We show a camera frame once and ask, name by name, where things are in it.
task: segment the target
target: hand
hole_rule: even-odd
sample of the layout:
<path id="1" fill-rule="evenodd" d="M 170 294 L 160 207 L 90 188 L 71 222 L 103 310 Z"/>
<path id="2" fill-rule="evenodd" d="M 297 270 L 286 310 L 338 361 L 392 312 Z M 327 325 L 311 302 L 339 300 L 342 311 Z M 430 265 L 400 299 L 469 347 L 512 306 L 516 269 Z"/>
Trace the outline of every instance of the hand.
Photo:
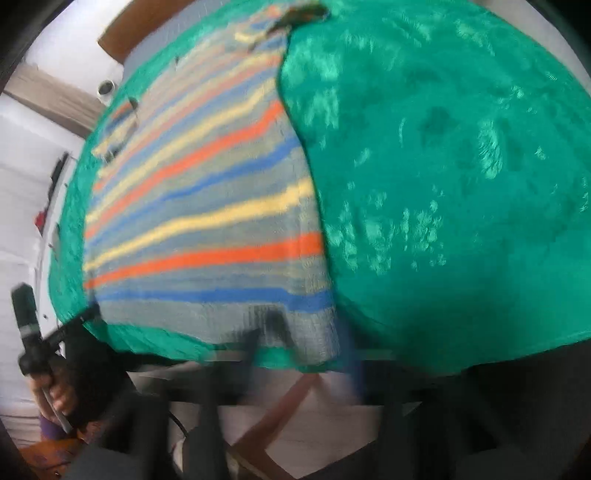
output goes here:
<path id="1" fill-rule="evenodd" d="M 47 420 L 59 424 L 51 405 L 45 398 L 43 388 L 48 388 L 54 408 L 64 415 L 69 415 L 74 411 L 78 399 L 70 382 L 66 360 L 63 357 L 56 356 L 52 359 L 51 369 L 53 370 L 53 383 L 50 375 L 32 375 L 29 378 L 29 388 L 39 406 L 41 415 Z"/>

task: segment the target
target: yellow stripe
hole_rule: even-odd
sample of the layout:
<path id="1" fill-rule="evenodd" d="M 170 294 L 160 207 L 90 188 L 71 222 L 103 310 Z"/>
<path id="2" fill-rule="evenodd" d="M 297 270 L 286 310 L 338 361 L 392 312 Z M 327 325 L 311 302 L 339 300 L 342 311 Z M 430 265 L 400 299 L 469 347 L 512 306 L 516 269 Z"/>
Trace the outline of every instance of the yellow stripe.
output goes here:
<path id="1" fill-rule="evenodd" d="M 136 123 L 137 117 L 135 115 L 123 120 L 123 122 L 115 128 L 115 130 L 113 130 L 98 147 L 95 147 L 92 150 L 92 154 L 95 157 L 105 155 L 112 144 L 122 143 L 123 140 L 125 140 L 125 137 L 129 134 L 129 129 L 133 128 Z"/>
<path id="2" fill-rule="evenodd" d="M 238 74 L 240 74 L 243 70 L 247 70 L 248 68 L 250 68 L 253 65 L 257 65 L 259 63 L 265 63 L 270 58 L 273 58 L 279 54 L 282 54 L 284 52 L 284 50 L 285 50 L 284 48 L 278 48 L 276 50 L 270 51 L 269 53 L 264 53 L 264 54 L 248 57 L 244 61 L 240 62 L 232 70 L 221 70 L 219 72 L 219 75 L 216 75 L 214 78 L 209 79 L 207 82 L 202 84 L 197 90 L 192 91 L 181 102 L 176 103 L 175 105 L 171 106 L 170 108 L 167 108 L 159 116 L 156 116 L 154 118 L 150 118 L 150 122 L 148 123 L 146 129 L 142 131 L 142 135 L 140 137 L 138 136 L 137 138 L 134 138 L 133 142 L 130 143 L 130 146 L 133 147 L 133 146 L 137 145 L 147 135 L 149 135 L 151 132 L 150 127 L 152 127 L 152 125 L 162 124 L 163 122 L 165 122 L 166 120 L 168 120 L 172 116 L 176 115 L 177 111 L 181 110 L 184 106 L 190 104 L 192 101 L 199 98 L 204 93 L 207 93 L 207 90 L 219 85 L 221 77 L 223 78 L 223 80 L 226 80 L 226 79 L 229 80 L 229 79 L 233 78 L 234 76 L 237 76 Z M 177 78 L 174 79 L 175 91 L 172 93 L 175 93 L 175 94 L 179 93 L 183 89 L 185 89 L 189 83 L 196 81 L 194 78 L 194 75 L 192 75 L 188 79 L 184 79 L 187 81 L 183 82 L 183 83 L 178 82 L 178 80 L 180 80 L 180 79 L 183 79 L 183 78 L 180 77 L 178 79 Z M 154 102 L 153 105 L 148 105 L 148 106 L 144 107 L 144 109 L 142 110 L 142 116 L 144 118 L 149 118 L 158 108 L 162 107 L 169 100 L 170 100 L 170 98 L 167 98 L 162 102 Z"/>
<path id="3" fill-rule="evenodd" d="M 165 121 L 167 121 L 168 119 L 170 119 L 171 117 L 176 115 L 177 112 L 179 110 L 181 110 L 185 105 L 191 103 L 196 98 L 198 98 L 202 94 L 206 93 L 206 91 L 209 90 L 210 88 L 218 85 L 220 83 L 220 77 L 223 76 L 225 79 L 226 78 L 230 79 L 230 78 L 234 77 L 235 75 L 238 75 L 241 71 L 246 70 L 247 68 L 251 67 L 252 65 L 256 65 L 258 63 L 264 63 L 264 62 L 268 61 L 270 58 L 273 58 L 274 56 L 276 56 L 278 54 L 282 54 L 284 50 L 285 50 L 285 48 L 281 47 L 276 50 L 270 51 L 268 53 L 261 53 L 260 55 L 248 57 L 244 61 L 240 62 L 240 64 L 237 65 L 236 67 L 234 67 L 232 70 L 220 71 L 219 72 L 220 75 L 216 75 L 214 78 L 208 80 L 201 87 L 199 87 L 197 90 L 192 92 L 190 94 L 190 96 L 184 98 L 181 103 L 177 103 L 177 104 L 173 105 L 171 108 L 168 108 L 164 112 L 162 112 L 159 116 L 156 116 L 155 118 L 150 119 L 150 122 L 145 127 L 142 126 L 141 134 L 134 135 L 131 138 L 129 143 L 126 145 L 126 150 L 131 151 L 136 145 L 138 145 L 141 141 L 143 141 L 148 135 L 150 135 L 152 133 L 154 126 L 161 125 L 162 123 L 164 123 Z M 146 107 L 143 106 L 142 107 L 142 117 L 149 117 L 152 113 L 154 113 L 154 111 L 156 111 L 160 106 L 162 106 L 164 104 L 165 104 L 165 102 L 154 102 L 154 106 L 151 106 L 149 110 L 147 110 Z M 125 153 L 121 152 L 121 159 L 120 160 L 124 160 L 124 158 L 125 158 Z M 98 178 L 99 179 L 104 178 L 114 168 L 115 168 L 115 162 L 107 164 L 106 166 L 104 166 L 104 168 L 99 170 Z"/>
<path id="4" fill-rule="evenodd" d="M 257 32 L 254 35 L 247 35 L 244 32 L 236 32 L 236 33 L 234 33 L 234 40 L 237 40 L 240 43 L 252 44 L 252 43 L 258 42 L 259 40 L 261 40 L 262 38 L 265 38 L 266 36 L 267 36 L 266 30 L 263 30 L 262 32 Z"/>
<path id="5" fill-rule="evenodd" d="M 246 100 L 246 102 L 231 107 L 223 112 L 218 113 L 210 118 L 205 119 L 199 123 L 195 128 L 185 132 L 174 140 L 174 142 L 168 143 L 164 148 L 160 149 L 154 155 L 152 155 L 144 164 L 140 167 L 132 170 L 129 175 L 122 179 L 113 189 L 105 195 L 103 200 L 97 205 L 96 209 L 86 216 L 86 224 L 89 225 L 95 222 L 100 214 L 117 199 L 122 193 L 128 188 L 135 185 L 146 177 L 150 172 L 156 169 L 156 167 L 165 160 L 168 160 L 172 155 L 182 150 L 191 144 L 194 144 L 199 138 L 204 137 L 212 130 L 229 123 L 242 115 L 249 113 L 258 102 L 260 102 L 267 93 L 275 90 L 275 79 L 270 78 L 266 80 L 254 93 Z"/>
<path id="6" fill-rule="evenodd" d="M 310 177 L 306 177 L 296 184 L 289 185 L 279 194 L 247 200 L 237 205 L 229 205 L 215 212 L 175 218 L 118 247 L 107 250 L 96 257 L 94 261 L 84 265 L 84 271 L 94 270 L 110 260 L 131 254 L 173 236 L 279 215 L 298 205 L 300 199 L 312 197 L 313 195 L 314 186 L 312 180 Z"/>

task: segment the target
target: black tool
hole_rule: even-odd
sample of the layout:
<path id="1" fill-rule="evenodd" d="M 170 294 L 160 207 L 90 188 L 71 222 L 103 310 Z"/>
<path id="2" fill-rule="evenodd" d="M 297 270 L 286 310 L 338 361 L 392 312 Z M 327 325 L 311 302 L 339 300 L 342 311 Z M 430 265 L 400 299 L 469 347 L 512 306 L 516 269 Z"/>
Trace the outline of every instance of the black tool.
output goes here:
<path id="1" fill-rule="evenodd" d="M 37 307 L 35 305 L 35 295 L 30 285 L 26 283 L 20 284 L 13 289 L 12 293 L 12 307 L 17 318 L 18 330 L 21 334 L 22 344 L 25 351 L 18 358 L 18 366 L 23 375 L 32 374 L 48 374 L 52 375 L 50 360 L 59 350 L 60 343 L 64 341 L 68 332 L 76 325 L 81 325 L 87 320 L 92 320 L 100 314 L 99 306 L 93 303 L 72 318 L 69 322 L 60 326 L 58 329 L 51 332 L 46 338 L 41 338 L 41 331 L 39 330 L 39 322 L 37 320 Z M 53 402 L 47 389 L 43 389 L 43 393 L 51 408 Z M 71 431 L 72 426 L 64 415 L 55 411 L 54 413 L 66 433 Z"/>

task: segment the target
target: red object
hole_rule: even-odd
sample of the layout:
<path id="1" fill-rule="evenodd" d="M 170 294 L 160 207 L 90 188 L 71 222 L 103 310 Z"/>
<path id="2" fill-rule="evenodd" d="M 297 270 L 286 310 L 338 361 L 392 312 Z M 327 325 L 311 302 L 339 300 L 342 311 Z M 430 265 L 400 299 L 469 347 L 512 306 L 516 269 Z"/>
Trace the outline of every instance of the red object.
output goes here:
<path id="1" fill-rule="evenodd" d="M 43 235 L 43 227 L 45 227 L 45 219 L 47 218 L 47 209 L 39 212 L 35 217 L 35 226 L 39 230 L 39 233 Z"/>

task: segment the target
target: striped blanket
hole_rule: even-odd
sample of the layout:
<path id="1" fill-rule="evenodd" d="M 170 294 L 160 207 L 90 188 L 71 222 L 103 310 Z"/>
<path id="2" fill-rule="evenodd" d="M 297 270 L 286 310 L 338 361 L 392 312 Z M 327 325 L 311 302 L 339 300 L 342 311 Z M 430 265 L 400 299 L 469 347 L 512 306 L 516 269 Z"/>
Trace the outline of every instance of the striped blanket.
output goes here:
<path id="1" fill-rule="evenodd" d="M 276 86 L 290 27 L 324 15 L 271 5 L 217 30 L 113 113 L 83 267 L 106 322 L 224 346 L 279 314 L 300 362 L 335 356 L 314 185 Z"/>

